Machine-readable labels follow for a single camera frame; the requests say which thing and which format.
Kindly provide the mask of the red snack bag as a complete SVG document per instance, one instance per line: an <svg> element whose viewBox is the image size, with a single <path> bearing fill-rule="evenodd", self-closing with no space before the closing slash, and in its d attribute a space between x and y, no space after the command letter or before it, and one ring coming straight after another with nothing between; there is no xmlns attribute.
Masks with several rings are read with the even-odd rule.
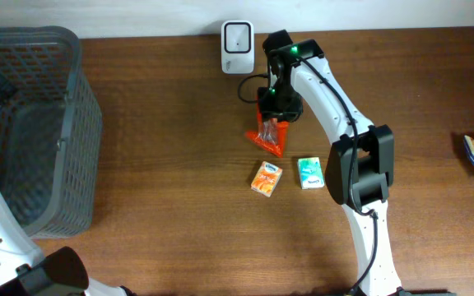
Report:
<svg viewBox="0 0 474 296"><path fill-rule="evenodd" d="M288 122L278 122L275 118L264 120L259 107L256 110L258 128L255 131L247 131L244 134L245 137L261 149L282 158L290 124Z"/></svg>

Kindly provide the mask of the orange Kleenex tissue pack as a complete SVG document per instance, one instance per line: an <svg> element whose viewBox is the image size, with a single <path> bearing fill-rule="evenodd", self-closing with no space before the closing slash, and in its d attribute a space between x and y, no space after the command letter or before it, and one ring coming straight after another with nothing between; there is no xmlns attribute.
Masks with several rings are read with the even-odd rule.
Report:
<svg viewBox="0 0 474 296"><path fill-rule="evenodd" d="M282 173L283 169L280 167L268 163L267 161L263 161L255 174L250 187L255 192L259 192L265 197L270 197L280 181Z"/></svg>

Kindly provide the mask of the green Kleenex tissue pack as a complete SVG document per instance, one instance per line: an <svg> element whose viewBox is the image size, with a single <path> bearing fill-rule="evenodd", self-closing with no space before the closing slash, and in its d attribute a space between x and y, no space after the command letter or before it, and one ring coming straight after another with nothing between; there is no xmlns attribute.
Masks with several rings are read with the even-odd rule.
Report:
<svg viewBox="0 0 474 296"><path fill-rule="evenodd" d="M300 185L303 189L322 188L325 186L319 157L298 159Z"/></svg>

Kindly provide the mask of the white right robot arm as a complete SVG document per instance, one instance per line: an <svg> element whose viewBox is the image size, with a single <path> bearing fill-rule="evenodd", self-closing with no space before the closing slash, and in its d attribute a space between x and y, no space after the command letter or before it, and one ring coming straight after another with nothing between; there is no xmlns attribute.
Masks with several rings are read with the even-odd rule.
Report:
<svg viewBox="0 0 474 296"><path fill-rule="evenodd" d="M348 98L318 43L295 43L286 30L263 42L267 87L259 92L263 120L294 122L307 104L331 145L324 181L350 225L358 266L349 295L407 295L397 274L388 235L394 136L376 126Z"/></svg>

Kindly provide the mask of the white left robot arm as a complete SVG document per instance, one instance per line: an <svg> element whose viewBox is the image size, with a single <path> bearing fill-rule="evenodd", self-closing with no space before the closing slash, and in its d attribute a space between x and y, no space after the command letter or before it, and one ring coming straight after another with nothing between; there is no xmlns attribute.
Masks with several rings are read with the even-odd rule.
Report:
<svg viewBox="0 0 474 296"><path fill-rule="evenodd" d="M44 255L17 223L0 193L0 295L128 296L124 286L92 279L70 247Z"/></svg>

